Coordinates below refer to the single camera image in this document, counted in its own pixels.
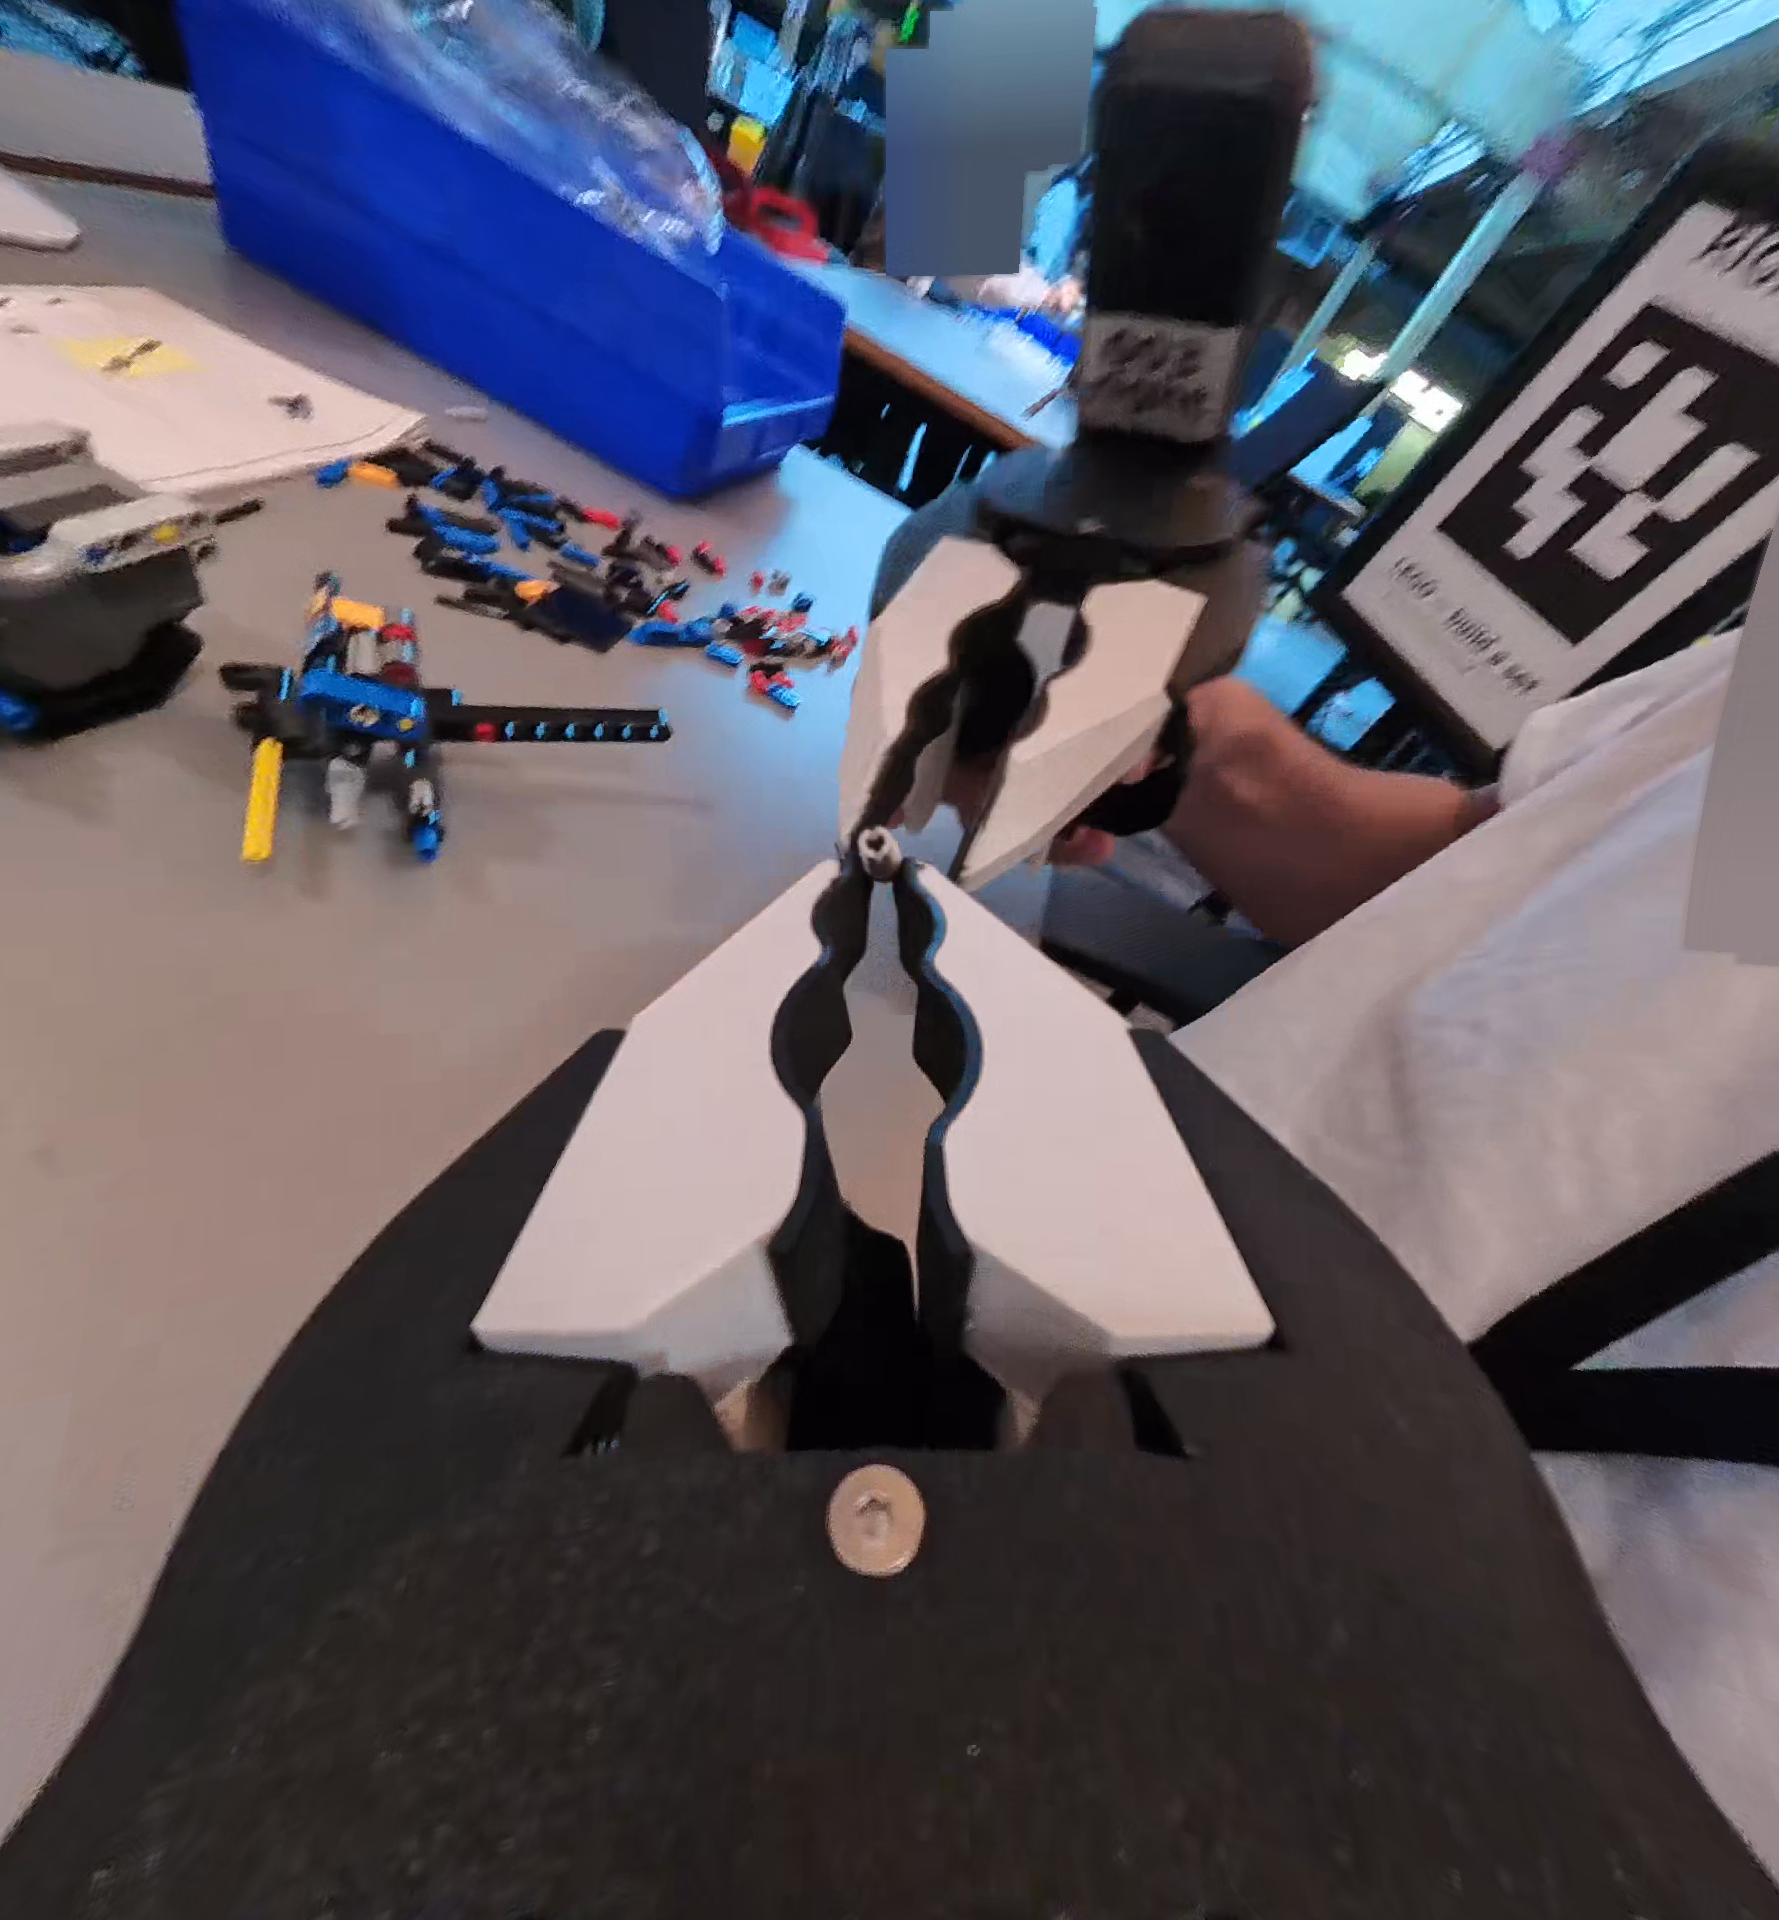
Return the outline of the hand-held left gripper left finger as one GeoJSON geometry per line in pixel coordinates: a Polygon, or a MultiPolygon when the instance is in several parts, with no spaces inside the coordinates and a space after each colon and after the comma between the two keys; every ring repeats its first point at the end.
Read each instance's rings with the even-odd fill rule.
{"type": "Polygon", "coordinates": [[[821,1342],[851,1218],[818,1097],[871,891],[859,863],[811,869],[632,1021],[476,1311],[483,1351],[719,1399],[821,1342]]]}

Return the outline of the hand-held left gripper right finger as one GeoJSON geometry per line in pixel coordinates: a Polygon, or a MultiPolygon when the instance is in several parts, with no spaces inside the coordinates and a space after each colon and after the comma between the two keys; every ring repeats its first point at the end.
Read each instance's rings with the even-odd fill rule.
{"type": "Polygon", "coordinates": [[[1118,1364],[1248,1355],[1275,1320],[1131,1028],[931,866],[903,866],[925,1142],[920,1304],[1017,1403],[1118,1364]]]}

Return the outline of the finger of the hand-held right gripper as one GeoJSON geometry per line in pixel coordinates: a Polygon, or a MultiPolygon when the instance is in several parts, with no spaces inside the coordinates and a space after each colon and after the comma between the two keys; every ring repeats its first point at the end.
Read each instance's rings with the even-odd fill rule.
{"type": "Polygon", "coordinates": [[[938,541],[871,619],[836,776],[836,834],[925,824],[951,778],[981,769],[973,837],[1039,837],[1006,771],[1035,719],[1041,671],[1025,642],[1035,586],[1001,547],[938,541]]]}
{"type": "Polygon", "coordinates": [[[951,878],[980,889],[1035,863],[1155,763],[1171,687],[1205,597],[1164,580],[1099,585],[1081,603],[1021,589],[973,634],[957,757],[989,761],[951,878]]]}

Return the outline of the person's right forearm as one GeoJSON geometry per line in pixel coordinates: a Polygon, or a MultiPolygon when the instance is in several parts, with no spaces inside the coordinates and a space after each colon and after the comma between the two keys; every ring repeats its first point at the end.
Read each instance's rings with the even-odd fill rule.
{"type": "Polygon", "coordinates": [[[1501,784],[1396,773],[1343,763],[1335,778],[1323,850],[1326,924],[1337,924],[1424,868],[1501,810],[1501,784]]]}

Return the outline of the pile of loose lego pieces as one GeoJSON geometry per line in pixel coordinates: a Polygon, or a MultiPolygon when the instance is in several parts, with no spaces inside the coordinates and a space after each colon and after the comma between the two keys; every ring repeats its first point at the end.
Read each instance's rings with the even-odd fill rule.
{"type": "Polygon", "coordinates": [[[575,501],[449,446],[395,446],[311,477],[322,490],[391,495],[385,530],[410,544],[440,608],[557,645],[693,655],[794,711],[799,677],[843,669],[863,639],[855,624],[827,626],[779,567],[734,567],[718,541],[661,539],[635,511],[575,501]]]}

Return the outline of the lego assembly with yellow axle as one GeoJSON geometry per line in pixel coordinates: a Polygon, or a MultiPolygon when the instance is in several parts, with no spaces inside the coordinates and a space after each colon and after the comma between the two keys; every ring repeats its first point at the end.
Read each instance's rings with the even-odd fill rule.
{"type": "Polygon", "coordinates": [[[403,844],[429,866],[446,841],[446,749],[642,749],[675,733],[661,710],[469,703],[425,679],[412,612],[351,600],[331,572],[311,589],[296,664],[225,663],[220,683],[251,745],[237,855],[251,869],[275,857],[289,767],[322,773],[339,832],[360,822],[384,771],[403,844]]]}

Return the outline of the grey black lego vehicle assembly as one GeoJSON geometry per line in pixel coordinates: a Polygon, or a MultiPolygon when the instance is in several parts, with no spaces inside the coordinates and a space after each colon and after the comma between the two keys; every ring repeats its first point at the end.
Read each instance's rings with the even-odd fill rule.
{"type": "Polygon", "coordinates": [[[0,428],[0,735],[55,743],[164,708],[202,643],[216,514],[106,468],[91,436],[0,428]]]}

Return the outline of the person's right hand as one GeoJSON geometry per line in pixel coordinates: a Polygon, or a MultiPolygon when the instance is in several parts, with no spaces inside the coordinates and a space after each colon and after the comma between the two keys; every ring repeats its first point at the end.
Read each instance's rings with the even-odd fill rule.
{"type": "Polygon", "coordinates": [[[1358,769],[1237,680],[1194,687],[1187,713],[1192,749],[1164,837],[1263,936],[1312,940],[1348,913],[1358,769]]]}

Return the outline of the grey background table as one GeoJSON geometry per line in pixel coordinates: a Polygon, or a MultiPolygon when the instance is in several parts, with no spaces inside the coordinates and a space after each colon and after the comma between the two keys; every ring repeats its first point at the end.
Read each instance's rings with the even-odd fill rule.
{"type": "Polygon", "coordinates": [[[1073,438],[1066,368],[1019,327],[933,304],[839,261],[810,262],[798,277],[843,309],[845,348],[970,433],[1002,451],[1073,438]]]}

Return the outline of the red chair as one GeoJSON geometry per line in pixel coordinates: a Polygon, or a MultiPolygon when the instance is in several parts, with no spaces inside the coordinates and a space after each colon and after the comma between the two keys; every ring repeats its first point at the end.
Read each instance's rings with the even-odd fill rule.
{"type": "Polygon", "coordinates": [[[729,227],[774,257],[818,266],[829,259],[814,209],[777,188],[732,176],[722,186],[722,208],[729,227]]]}

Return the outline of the black framed marker sign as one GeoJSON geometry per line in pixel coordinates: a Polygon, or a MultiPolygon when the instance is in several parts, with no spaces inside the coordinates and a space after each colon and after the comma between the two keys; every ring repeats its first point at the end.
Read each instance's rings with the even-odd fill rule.
{"type": "Polygon", "coordinates": [[[1687,157],[1312,591],[1485,780],[1527,722],[1746,610],[1779,514],[1779,157],[1687,157]]]}

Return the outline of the blue plastic storage bin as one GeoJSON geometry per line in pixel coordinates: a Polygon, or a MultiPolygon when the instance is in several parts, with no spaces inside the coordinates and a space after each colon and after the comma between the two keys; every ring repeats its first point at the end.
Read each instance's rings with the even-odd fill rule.
{"type": "Polygon", "coordinates": [[[178,5],[232,252],[672,501],[818,442],[841,304],[737,231],[665,255],[319,33],[325,5],[178,5]]]}

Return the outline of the clear plastic bag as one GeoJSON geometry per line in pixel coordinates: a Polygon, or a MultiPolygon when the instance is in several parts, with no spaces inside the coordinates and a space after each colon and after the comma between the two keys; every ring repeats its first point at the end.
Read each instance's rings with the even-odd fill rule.
{"type": "Polygon", "coordinates": [[[344,5],[364,62],[557,201],[670,257],[719,251],[722,188],[693,131],[554,5],[344,5]]]}

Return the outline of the white instruction booklet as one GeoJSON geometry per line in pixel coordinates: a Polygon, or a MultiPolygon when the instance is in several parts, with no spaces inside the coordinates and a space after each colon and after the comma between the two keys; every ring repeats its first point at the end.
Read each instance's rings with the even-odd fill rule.
{"type": "Polygon", "coordinates": [[[154,493],[217,495],[419,438],[374,397],[140,287],[0,286],[0,438],[85,434],[154,493]]]}

